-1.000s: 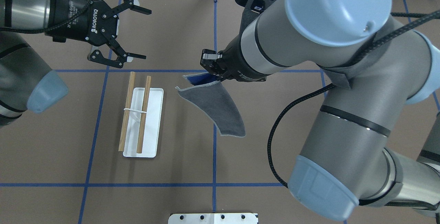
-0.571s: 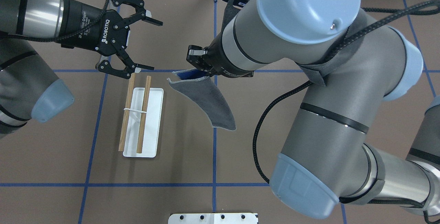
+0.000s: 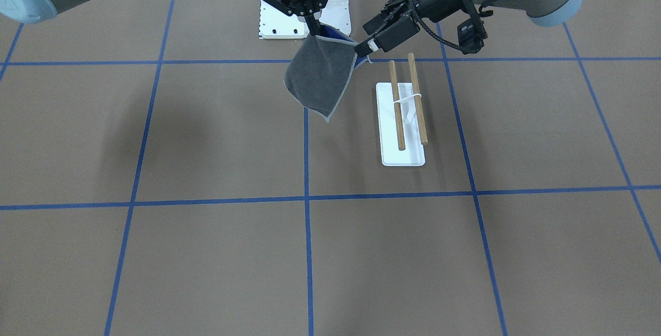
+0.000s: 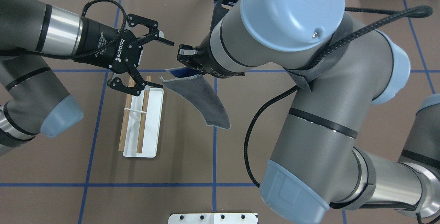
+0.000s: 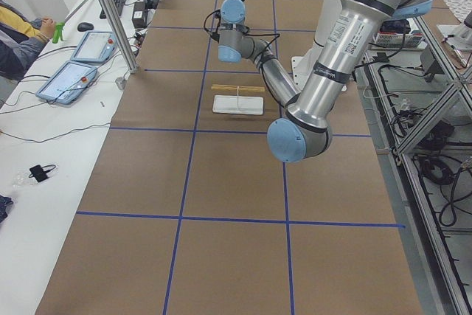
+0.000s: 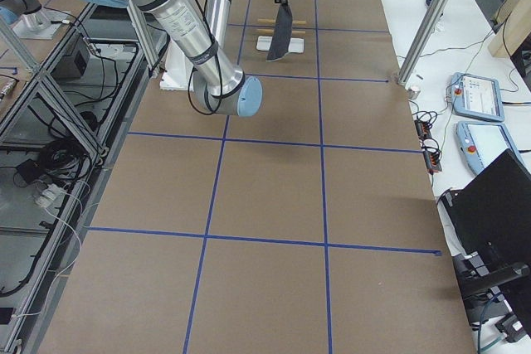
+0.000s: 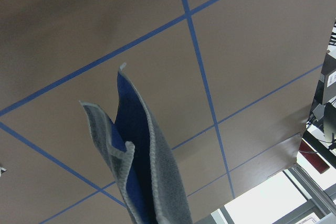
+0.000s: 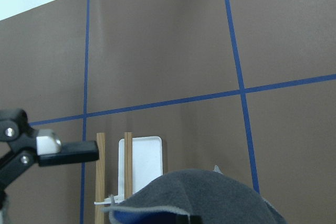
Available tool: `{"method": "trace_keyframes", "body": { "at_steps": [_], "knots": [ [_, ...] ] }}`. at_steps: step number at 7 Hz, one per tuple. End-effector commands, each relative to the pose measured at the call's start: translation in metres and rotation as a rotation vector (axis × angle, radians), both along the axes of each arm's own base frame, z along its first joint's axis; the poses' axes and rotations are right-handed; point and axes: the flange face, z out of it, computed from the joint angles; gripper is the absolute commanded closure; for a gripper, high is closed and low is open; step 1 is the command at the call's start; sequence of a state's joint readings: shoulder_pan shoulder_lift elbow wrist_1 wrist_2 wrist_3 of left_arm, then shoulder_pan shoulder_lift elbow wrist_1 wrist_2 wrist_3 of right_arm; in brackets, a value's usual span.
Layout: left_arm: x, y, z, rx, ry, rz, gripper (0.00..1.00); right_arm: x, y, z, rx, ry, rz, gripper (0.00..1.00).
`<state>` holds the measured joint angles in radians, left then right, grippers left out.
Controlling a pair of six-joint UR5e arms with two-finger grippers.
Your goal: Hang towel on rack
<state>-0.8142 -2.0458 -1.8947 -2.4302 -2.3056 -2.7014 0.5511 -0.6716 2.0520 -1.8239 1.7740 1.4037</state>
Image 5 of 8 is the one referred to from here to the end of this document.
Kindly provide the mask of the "person hand at desk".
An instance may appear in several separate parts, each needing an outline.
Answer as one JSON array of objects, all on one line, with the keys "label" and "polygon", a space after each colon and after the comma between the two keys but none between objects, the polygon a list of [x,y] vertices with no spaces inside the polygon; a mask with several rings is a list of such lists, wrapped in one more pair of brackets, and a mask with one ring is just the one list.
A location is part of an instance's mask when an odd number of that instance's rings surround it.
[{"label": "person hand at desk", "polygon": [[52,18],[42,18],[40,32],[48,39],[55,34],[56,22]]}]

